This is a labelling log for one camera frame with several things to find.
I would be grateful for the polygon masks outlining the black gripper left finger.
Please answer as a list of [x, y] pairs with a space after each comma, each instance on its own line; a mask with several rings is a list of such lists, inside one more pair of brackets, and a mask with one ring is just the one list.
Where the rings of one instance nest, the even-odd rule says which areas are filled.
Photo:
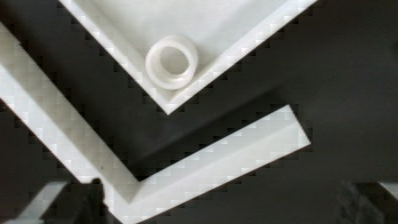
[[100, 180], [49, 182], [19, 215], [15, 224], [108, 224]]

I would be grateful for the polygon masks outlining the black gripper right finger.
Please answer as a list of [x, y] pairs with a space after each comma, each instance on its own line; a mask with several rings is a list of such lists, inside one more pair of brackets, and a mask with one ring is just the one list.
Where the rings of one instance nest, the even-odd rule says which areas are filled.
[[342, 182], [335, 224], [398, 224], [398, 199], [376, 182]]

